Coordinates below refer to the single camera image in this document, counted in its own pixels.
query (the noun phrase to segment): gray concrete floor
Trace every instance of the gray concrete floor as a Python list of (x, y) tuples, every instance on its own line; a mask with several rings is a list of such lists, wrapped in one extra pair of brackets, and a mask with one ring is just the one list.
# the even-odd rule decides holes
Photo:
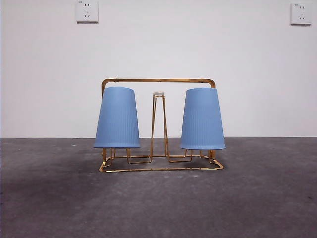
[(317, 237), (317, 138), (228, 138), (221, 171), (114, 174), (93, 143), (1, 140), (3, 238)]

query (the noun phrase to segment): gold wire frame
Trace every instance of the gold wire frame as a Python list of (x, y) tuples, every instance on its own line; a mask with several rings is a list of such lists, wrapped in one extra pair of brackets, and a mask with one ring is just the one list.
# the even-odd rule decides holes
[[(150, 79), (150, 78), (108, 78), (102, 82), (102, 96), (104, 95), (104, 89), (106, 84), (109, 82), (139, 82), (139, 83), (153, 83), (153, 82), (164, 82), (164, 83), (208, 83), (211, 88), (215, 88), (215, 82), (211, 79)], [(157, 108), (157, 100), (162, 98), (163, 104), (163, 114), (164, 114), (164, 155), (154, 155), (153, 154), (153, 147), (154, 147), (154, 125), (155, 125), (155, 116), (156, 116), (156, 108)], [(107, 148), (103, 149), (103, 162), (99, 168), (100, 172), (106, 173), (114, 173), (114, 172), (137, 172), (137, 171), (174, 171), (174, 170), (222, 170), (223, 165), (216, 160), (215, 158), (215, 150), (209, 150), (208, 156), (203, 155), (202, 151), (200, 151), (199, 155), (193, 155), (193, 150), (191, 150), (190, 154), (187, 154), (187, 150), (183, 155), (171, 155), (168, 147), (168, 136), (167, 136), (167, 125), (166, 125), (166, 112), (165, 112), (165, 95), (163, 93), (154, 93), (153, 94), (153, 109), (152, 109), (152, 135), (151, 135), (151, 147), (150, 147), (150, 154), (149, 155), (131, 155), (130, 148), (126, 148), (126, 156), (116, 156), (115, 155), (115, 148), (109, 148), (110, 156), (107, 157)], [(119, 170), (111, 170), (109, 169), (112, 165), (114, 159), (117, 158), (126, 158), (127, 164), (144, 164), (144, 163), (151, 163), (153, 158), (156, 157), (163, 157), (167, 158), (168, 162), (170, 163), (179, 163), (179, 162), (191, 162), (193, 161), (194, 157), (200, 157), (203, 159), (208, 159), (209, 164), (212, 164), (213, 167), (180, 167), (180, 168), (145, 168), (145, 169), (119, 169)], [(131, 161), (131, 159), (137, 158), (147, 158), (146, 161)]]

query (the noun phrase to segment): wall outlet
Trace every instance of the wall outlet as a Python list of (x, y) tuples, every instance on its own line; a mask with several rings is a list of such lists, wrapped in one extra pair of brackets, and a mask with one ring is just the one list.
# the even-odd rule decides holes
[(76, 20), (77, 23), (98, 23), (98, 1), (77, 0)]
[(291, 25), (311, 25), (312, 8), (310, 2), (291, 4)]

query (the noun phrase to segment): wall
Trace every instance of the wall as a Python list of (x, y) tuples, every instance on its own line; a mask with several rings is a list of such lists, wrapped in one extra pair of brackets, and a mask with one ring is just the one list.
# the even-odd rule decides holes
[[(311, 27), (288, 0), (99, 0), (99, 24), (76, 24), (75, 2), (1, 1), (3, 138), (94, 137), (108, 77), (212, 78), (225, 136), (317, 136), (316, 0)], [(125, 86), (141, 137), (156, 90), (180, 136), (187, 84)]]

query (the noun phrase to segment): blue cup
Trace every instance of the blue cup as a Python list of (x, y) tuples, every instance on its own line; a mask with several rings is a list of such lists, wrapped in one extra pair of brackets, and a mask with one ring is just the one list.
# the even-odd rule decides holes
[(139, 126), (134, 91), (124, 87), (104, 90), (95, 148), (139, 148)]
[(189, 150), (226, 148), (216, 89), (187, 90), (180, 147)]

